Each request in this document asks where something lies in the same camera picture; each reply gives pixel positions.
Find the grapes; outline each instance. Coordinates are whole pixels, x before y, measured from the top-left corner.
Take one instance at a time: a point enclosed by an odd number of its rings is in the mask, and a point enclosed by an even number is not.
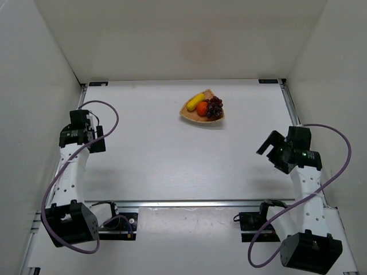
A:
[[[205,101],[208,102],[207,112],[205,113],[206,117],[208,119],[219,119],[223,115],[223,101],[216,96],[213,96],[210,100],[206,99]]]

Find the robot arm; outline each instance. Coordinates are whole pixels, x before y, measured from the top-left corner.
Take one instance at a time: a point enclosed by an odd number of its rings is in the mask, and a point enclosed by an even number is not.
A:
[[[102,126],[93,126],[88,110],[70,111],[71,123],[60,133],[61,165],[81,146],[103,136]],[[110,218],[118,215],[115,203],[100,202],[86,206],[83,197],[85,165],[89,154],[104,152],[104,139],[83,149],[65,169],[58,179],[49,205],[46,207],[46,219],[52,230],[69,244],[96,240],[98,228]],[[62,246],[50,235],[55,246]]]
[[[304,199],[320,188],[321,157],[310,151],[311,132],[308,128],[290,127],[287,137],[273,131],[258,150],[267,155],[275,167],[290,174],[296,200]],[[267,221],[287,206],[279,201],[266,200],[260,215]],[[280,260],[283,266],[326,274],[342,253],[342,242],[333,239],[323,212],[323,200],[318,194],[296,208],[296,220],[289,212],[274,220],[274,227],[282,244]]]

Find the table surface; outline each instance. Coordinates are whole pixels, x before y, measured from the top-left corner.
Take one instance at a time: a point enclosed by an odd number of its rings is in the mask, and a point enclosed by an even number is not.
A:
[[[40,275],[313,274],[282,267],[279,256],[264,268],[251,267],[247,261],[249,243],[241,242],[240,225],[232,221],[239,211],[231,207],[140,208],[136,241],[101,241],[93,255],[54,247],[41,226],[28,266],[40,267]],[[328,275],[357,271],[338,211],[325,209],[325,217],[333,237],[343,243],[343,253]],[[95,245],[89,242],[78,247],[91,250]],[[257,243],[253,261],[264,262],[279,245]]]
[[[179,115],[192,96],[210,88],[225,119],[203,125]],[[119,81],[88,87],[84,102],[103,100],[120,114],[107,151],[87,161],[88,201],[292,199],[288,175],[257,149],[291,120],[279,84],[258,80]],[[113,112],[90,104],[107,132]]]

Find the metal bracket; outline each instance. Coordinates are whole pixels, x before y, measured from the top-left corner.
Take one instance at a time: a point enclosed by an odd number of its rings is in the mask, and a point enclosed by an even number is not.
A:
[[[81,94],[80,94],[80,98],[79,98],[79,102],[78,102],[78,106],[77,107],[79,107],[80,105],[82,105],[82,103],[84,102],[85,95],[87,94],[87,89],[88,89],[88,84],[82,84],[81,85]]]
[[[259,79],[259,84],[278,84],[278,79]]]
[[[132,228],[131,238],[128,236],[128,225],[125,221],[121,222],[118,219],[112,221],[104,229],[99,230],[99,239],[103,240],[116,240],[116,241],[134,241],[136,240],[136,229],[138,228],[138,213],[119,213],[119,215],[125,216]]]
[[[289,91],[287,80],[285,78],[279,79],[279,85],[283,93],[284,100],[286,102],[286,106],[288,109],[289,116],[291,117],[292,125],[300,125],[300,120],[297,115],[296,108],[294,106],[294,102],[291,96],[291,93]]]
[[[108,81],[89,82],[90,87],[108,86]]]

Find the wooden bowl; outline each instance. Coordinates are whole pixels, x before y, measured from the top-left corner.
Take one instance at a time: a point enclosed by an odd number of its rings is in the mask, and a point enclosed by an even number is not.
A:
[[[205,95],[205,99],[212,99],[214,97],[214,93],[210,89],[207,89],[202,93]],[[181,111],[179,112],[179,114],[183,116],[184,118],[191,120],[193,122],[199,122],[199,123],[213,123],[213,122],[221,121],[224,119],[224,110],[223,110],[223,115],[219,117],[218,119],[208,119],[205,116],[199,116],[196,109],[193,111],[189,111],[187,106],[191,99],[189,99],[188,102],[185,103],[185,105],[182,107]]]

